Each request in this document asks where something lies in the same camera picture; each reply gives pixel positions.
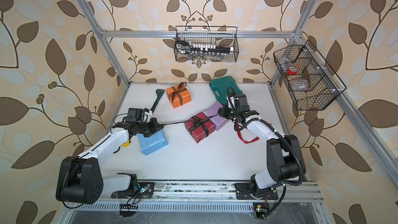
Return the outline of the blue gift box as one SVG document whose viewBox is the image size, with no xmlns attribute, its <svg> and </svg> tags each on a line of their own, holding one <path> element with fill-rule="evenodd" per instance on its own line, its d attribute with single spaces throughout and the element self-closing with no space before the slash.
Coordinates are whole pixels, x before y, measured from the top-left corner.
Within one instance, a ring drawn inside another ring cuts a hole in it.
<svg viewBox="0 0 398 224">
<path fill-rule="evenodd" d="M 141 146 L 141 153 L 146 156 L 169 144 L 162 130 L 148 138 L 145 138 L 143 134 L 138 134 L 137 137 Z"/>
</svg>

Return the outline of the purple gift box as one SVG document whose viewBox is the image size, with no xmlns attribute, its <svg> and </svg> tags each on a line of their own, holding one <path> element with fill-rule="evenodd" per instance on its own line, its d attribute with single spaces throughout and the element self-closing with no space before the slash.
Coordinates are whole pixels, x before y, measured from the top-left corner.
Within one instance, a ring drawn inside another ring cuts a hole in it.
<svg viewBox="0 0 398 224">
<path fill-rule="evenodd" d="M 223 118 L 219 115 L 218 111 L 221 108 L 223 108 L 223 105 L 217 101 L 203 112 L 206 117 L 210 117 L 210 121 L 215 126 L 216 131 L 220 131 L 221 128 L 223 128 L 229 121 L 228 119 Z"/>
</svg>

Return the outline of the red ribbon bow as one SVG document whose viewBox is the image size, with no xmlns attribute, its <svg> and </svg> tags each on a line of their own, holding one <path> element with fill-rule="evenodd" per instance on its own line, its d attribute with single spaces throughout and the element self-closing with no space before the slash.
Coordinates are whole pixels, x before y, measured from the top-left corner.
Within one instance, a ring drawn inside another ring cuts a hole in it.
<svg viewBox="0 0 398 224">
<path fill-rule="evenodd" d="M 274 137 L 274 131 L 265 123 L 255 120 L 245 127 L 234 122 L 234 130 L 241 141 L 245 144 L 254 143 L 259 140 L 268 141 Z"/>
</svg>

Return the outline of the black printed ribbon bow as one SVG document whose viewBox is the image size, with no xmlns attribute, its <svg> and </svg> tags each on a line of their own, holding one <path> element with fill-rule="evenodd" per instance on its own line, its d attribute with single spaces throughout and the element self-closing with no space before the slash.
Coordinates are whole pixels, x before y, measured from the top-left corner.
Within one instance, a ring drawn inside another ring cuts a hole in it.
<svg viewBox="0 0 398 224">
<path fill-rule="evenodd" d="M 181 122 L 174 122 L 174 123 L 165 123 L 165 125 L 171 125 L 171 124 L 180 124 L 180 123 L 192 123 L 192 126 L 188 129 L 188 132 L 192 134 L 194 130 L 198 128 L 202 128 L 203 132 L 205 133 L 205 137 L 209 136 L 209 128 L 206 126 L 206 123 L 211 120 L 211 118 L 215 117 L 216 115 L 205 117 L 205 118 L 199 118 L 198 116 L 192 116 L 189 120 L 186 121 L 181 121 Z"/>
</svg>

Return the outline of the dark red gift box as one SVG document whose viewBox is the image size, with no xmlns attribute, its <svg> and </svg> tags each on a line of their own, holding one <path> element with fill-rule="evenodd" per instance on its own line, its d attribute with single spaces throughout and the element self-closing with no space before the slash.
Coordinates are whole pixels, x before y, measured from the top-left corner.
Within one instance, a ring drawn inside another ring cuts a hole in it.
<svg viewBox="0 0 398 224">
<path fill-rule="evenodd" d="M 215 125 L 203 112 L 192 116 L 184 123 L 184 126 L 196 143 L 215 132 Z"/>
</svg>

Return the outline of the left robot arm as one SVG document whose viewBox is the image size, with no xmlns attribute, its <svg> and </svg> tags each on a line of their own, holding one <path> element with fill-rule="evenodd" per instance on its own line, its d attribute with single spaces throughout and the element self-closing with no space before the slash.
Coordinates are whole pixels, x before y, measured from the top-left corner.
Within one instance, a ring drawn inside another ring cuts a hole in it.
<svg viewBox="0 0 398 224">
<path fill-rule="evenodd" d="M 139 185 L 135 174 L 104 177 L 101 167 L 132 137 L 142 134 L 148 138 L 163 129 L 164 125 L 152 113 L 147 108 L 130 108 L 122 121 L 114 124 L 94 146 L 77 156 L 66 157 L 60 165 L 56 199 L 63 203 L 93 204 L 101 196 L 114 192 L 136 196 Z"/>
</svg>

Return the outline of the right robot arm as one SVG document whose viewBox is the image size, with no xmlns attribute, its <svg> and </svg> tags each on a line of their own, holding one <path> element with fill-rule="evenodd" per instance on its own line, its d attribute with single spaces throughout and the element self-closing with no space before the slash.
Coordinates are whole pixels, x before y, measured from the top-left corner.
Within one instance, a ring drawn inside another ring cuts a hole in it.
<svg viewBox="0 0 398 224">
<path fill-rule="evenodd" d="M 237 94 L 232 87 L 227 87 L 226 94 L 228 104 L 218 111 L 219 116 L 231 120 L 238 134 L 247 129 L 266 142 L 266 168 L 251 177 L 251 194 L 261 198 L 281 185 L 300 186 L 306 167 L 297 137 L 279 133 L 257 111 L 251 110 L 245 94 Z"/>
</svg>

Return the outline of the orange gift box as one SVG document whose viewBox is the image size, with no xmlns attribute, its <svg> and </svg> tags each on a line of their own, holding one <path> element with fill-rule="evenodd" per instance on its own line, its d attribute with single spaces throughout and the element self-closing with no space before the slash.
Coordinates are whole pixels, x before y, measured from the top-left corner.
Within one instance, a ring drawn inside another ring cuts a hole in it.
<svg viewBox="0 0 398 224">
<path fill-rule="evenodd" d="M 187 83 L 182 82 L 166 90 L 167 98 L 173 108 L 178 108 L 191 102 L 191 94 L 186 88 Z"/>
</svg>

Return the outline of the brown ribbon bow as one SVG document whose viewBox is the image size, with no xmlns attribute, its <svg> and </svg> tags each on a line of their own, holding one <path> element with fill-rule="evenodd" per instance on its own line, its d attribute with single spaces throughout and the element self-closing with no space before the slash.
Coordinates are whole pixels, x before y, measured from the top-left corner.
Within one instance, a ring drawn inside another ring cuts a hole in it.
<svg viewBox="0 0 398 224">
<path fill-rule="evenodd" d="M 174 108 L 177 108 L 184 104 L 183 102 L 184 95 L 182 95 L 182 93 L 187 91 L 186 85 L 187 85 L 186 82 L 181 82 L 179 85 L 168 89 L 167 93 L 168 99 Z"/>
</svg>

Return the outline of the green plastic tool case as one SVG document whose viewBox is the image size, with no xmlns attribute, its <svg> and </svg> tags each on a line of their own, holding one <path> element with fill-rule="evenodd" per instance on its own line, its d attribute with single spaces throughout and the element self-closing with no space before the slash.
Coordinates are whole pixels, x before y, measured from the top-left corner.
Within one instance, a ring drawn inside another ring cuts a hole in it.
<svg viewBox="0 0 398 224">
<path fill-rule="evenodd" d="M 243 92 L 237 86 L 235 79 L 232 76 L 225 76 L 218 79 L 213 79 L 209 82 L 210 89 L 212 90 L 216 100 L 223 105 L 228 105 L 227 88 L 232 87 L 237 94 Z"/>
</svg>

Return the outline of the red object in basket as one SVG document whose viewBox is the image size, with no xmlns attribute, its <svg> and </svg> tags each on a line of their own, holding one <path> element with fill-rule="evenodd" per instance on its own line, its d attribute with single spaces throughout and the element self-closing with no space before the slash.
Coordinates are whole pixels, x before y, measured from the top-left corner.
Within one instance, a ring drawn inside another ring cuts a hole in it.
<svg viewBox="0 0 398 224">
<path fill-rule="evenodd" d="M 287 74 L 288 75 L 296 75 L 298 73 L 298 69 L 295 66 L 289 66 L 287 68 Z"/>
</svg>

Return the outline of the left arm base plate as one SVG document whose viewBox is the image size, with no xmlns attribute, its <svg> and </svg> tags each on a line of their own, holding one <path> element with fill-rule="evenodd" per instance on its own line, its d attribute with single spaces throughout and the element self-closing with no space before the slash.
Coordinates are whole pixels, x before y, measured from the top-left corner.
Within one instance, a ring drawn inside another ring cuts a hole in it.
<svg viewBox="0 0 398 224">
<path fill-rule="evenodd" d="M 132 182 L 127 190 L 117 191 L 111 194 L 114 199 L 131 199 L 143 195 L 145 198 L 151 198 L 153 195 L 154 182 Z"/>
</svg>

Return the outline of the aluminium front rail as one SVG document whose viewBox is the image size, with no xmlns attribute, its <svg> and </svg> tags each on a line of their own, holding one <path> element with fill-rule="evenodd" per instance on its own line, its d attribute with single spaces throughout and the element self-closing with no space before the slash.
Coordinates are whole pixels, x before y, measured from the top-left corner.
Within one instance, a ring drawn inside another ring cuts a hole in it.
<svg viewBox="0 0 398 224">
<path fill-rule="evenodd" d="M 255 198 L 250 193 L 247 181 L 204 181 L 204 180 L 139 180 L 145 187 L 146 201 L 176 202 L 276 202 L 282 196 L 283 186 L 271 190 L 263 198 Z M 284 203 L 323 203 L 324 198 L 316 183 L 304 182 L 300 186 L 286 186 Z"/>
</svg>

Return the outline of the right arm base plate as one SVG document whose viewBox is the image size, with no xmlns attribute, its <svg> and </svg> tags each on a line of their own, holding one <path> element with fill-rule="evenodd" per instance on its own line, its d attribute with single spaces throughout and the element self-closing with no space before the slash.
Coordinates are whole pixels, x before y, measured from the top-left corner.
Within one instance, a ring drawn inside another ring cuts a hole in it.
<svg viewBox="0 0 398 224">
<path fill-rule="evenodd" d="M 278 200 L 276 189 L 271 187 L 260 189 L 252 181 L 234 184 L 238 200 Z"/>
</svg>

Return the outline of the socket set rail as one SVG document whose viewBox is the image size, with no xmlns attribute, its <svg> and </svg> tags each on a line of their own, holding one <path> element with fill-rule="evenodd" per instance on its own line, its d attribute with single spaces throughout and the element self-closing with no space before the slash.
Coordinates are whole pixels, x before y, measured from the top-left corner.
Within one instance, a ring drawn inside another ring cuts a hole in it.
<svg viewBox="0 0 398 224">
<path fill-rule="evenodd" d="M 182 40 L 175 41 L 174 49 L 181 55 L 187 54 L 233 54 L 235 52 L 234 47 L 219 47 L 211 44 L 195 44 L 192 42 L 186 42 Z"/>
</svg>

